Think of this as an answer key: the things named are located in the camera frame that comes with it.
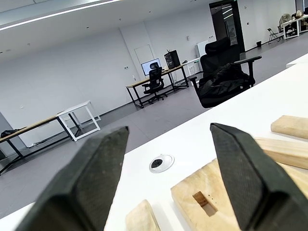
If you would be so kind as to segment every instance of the white door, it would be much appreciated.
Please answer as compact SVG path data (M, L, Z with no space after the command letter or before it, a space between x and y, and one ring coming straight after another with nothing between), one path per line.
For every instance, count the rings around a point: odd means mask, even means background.
M137 55L140 65L155 59L149 44L143 47L136 48L135 53Z

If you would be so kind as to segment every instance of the ceiling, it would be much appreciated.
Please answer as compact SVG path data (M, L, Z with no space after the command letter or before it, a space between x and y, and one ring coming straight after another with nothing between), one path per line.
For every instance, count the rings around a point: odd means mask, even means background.
M18 6L18 2L30 0L0 0L0 4L7 1L16 2L16 5L7 5L13 7ZM0 31L0 62L111 28L201 5L208 6L209 2L210 0L121 0L5 29Z
M0 12L14 10L23 6L28 6L48 0L0 0Z

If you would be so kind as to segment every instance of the white table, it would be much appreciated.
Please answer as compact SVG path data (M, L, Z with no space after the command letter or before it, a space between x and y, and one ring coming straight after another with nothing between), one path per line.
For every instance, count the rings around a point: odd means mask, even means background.
M302 31L301 31L301 26L300 26L300 21L301 21L301 20L304 20L304 19L306 19L306 18L308 18L308 15L303 15L303 17L301 17L301 18L299 18L299 19L291 20L291 21L289 21L289 22L286 22L286 23L281 24L281 27L283 28L283 38L284 38L284 40L290 39L290 38L294 38L294 37L298 37L300 33L307 32L308 30L302 30ZM297 34L296 34L296 35L293 35L293 36L287 37L287 36L286 36L286 32L287 32L287 31L285 31L285 27L286 27L287 25L290 25L291 23L296 23L296 26L297 26Z
M294 65L127 153L105 230L124 231L126 214L147 199L162 231L190 231L171 198L170 188L216 158L210 123L234 126L255 137L294 141L272 133L270 125L281 115L308 117L308 78L303 75L307 67ZM160 154L173 155L174 165L153 174L149 163ZM19 221L23 215L11 216ZM0 220L0 230L4 225Z
M70 108L66 109L65 111L63 111L63 112L58 113L58 115L57 115L57 116L59 117L59 119L61 120L61 122L63 123L63 125L67 128L67 131L68 131L69 134L72 136L72 138L73 138L74 141L77 141L77 140L79 140L79 139L81 139L81 138L83 138L83 137L85 137L85 136L88 136L88 135L90 135L90 134L92 134L92 133L94 133L94 132L96 132L96 131L101 130L101 128L98 126L98 124L97 124L97 122L96 122L96 119L95 119L94 116L92 115L92 113L91 113L91 111L90 111L90 109L89 109L89 106L92 108L93 111L95 111L93 105L91 104L91 101L88 100L88 101L86 101L86 102L84 102L84 103L81 103L81 104L78 104L78 105L76 105L76 106L70 107ZM90 117L91 117L93 123L95 124L96 128L93 129L93 130L91 130L91 131L89 131L89 132L87 132L87 133L85 133L85 134L82 134L82 135L76 137L76 136L74 135L74 133L71 131L71 129L68 127L67 123L65 122L64 116L67 115L67 114L71 114L72 117L74 117L74 120L77 121L77 123L79 124L79 126L80 126L80 127L83 127L82 124L80 123L80 121L78 120L77 116L75 115L75 112L74 112L74 111L76 111L77 109L82 108L82 107L84 107L84 108L87 110L87 112L88 112L88 114L90 115Z
M295 65L295 64L308 64L308 54L305 54L298 59L293 60L287 64L287 68Z
M197 63L197 62L199 62L199 61L200 61L200 59L201 59L201 57L196 58L196 59L189 60L187 63L182 64L183 66L187 66L189 76L191 76L192 74L191 74L190 67L189 67L188 65L189 65L189 64L194 64L194 63Z

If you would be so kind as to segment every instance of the computer tower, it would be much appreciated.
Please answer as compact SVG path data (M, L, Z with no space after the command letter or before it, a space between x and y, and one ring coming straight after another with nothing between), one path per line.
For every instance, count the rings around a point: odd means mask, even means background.
M180 66L180 60L178 57L177 51L170 51L169 53L165 54L165 59L167 62L167 66L169 69L175 68L177 66Z

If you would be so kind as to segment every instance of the wooden board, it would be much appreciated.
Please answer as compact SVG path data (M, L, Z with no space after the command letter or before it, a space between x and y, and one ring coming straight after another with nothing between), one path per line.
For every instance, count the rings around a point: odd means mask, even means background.
M308 139L308 118L283 115L270 128L273 132Z
M274 161L308 169L308 143L255 138L263 151Z
M147 200L142 201L126 216L127 231L160 231L152 207Z
M308 198L308 172L282 165ZM193 231L239 231L217 159L171 189L173 200ZM201 206L210 205L210 214Z

